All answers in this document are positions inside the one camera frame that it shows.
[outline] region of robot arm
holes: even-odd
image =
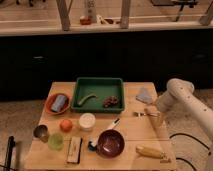
[[[176,101],[179,101],[195,117],[207,136],[213,141],[213,111],[193,96],[193,91],[194,86],[191,82],[171,79],[167,83],[167,91],[156,100],[156,106],[159,111],[164,113]],[[212,168],[213,155],[210,155],[205,171],[211,171]]]

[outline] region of green tray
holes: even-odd
[[[94,93],[97,98],[90,98],[86,100],[82,106],[79,106],[78,102],[83,97],[91,93]],[[119,103],[112,107],[103,107],[103,101],[110,96],[117,96],[119,99]],[[77,79],[71,105],[71,108],[74,111],[120,113],[124,110],[124,106],[124,90],[122,79],[94,77],[80,77]]]

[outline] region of brush handle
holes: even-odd
[[[115,128],[115,126],[119,123],[119,121],[120,121],[119,118],[116,119],[114,122],[112,122],[112,123],[107,127],[106,130]],[[99,138],[99,137],[96,137],[96,138],[94,138],[94,139],[91,141],[91,145],[92,145],[93,147],[96,147],[96,146],[97,146],[97,144],[98,144],[98,138]]]
[[[115,126],[119,123],[119,121],[120,121],[119,118],[116,119],[114,122],[112,122],[112,123],[107,127],[106,130],[115,128]]]

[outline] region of toy food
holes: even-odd
[[[86,18],[85,16],[80,17],[80,23],[81,25],[90,25],[92,24],[92,21],[90,18]]]
[[[119,102],[119,99],[116,96],[110,96],[104,100],[103,107],[105,108],[111,107],[118,104],[118,102]]]
[[[60,129],[63,131],[63,132],[69,132],[71,131],[72,129],[72,121],[69,120],[69,119],[64,119],[61,121],[60,123]]]
[[[84,97],[78,102],[78,106],[82,106],[88,99],[90,99],[90,98],[92,98],[92,97],[97,97],[97,96],[96,96],[95,94],[93,94],[93,93],[84,96]]]

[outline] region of white cup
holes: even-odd
[[[81,115],[78,123],[82,130],[84,131],[92,131],[94,125],[95,125],[95,115],[92,113],[84,113]]]

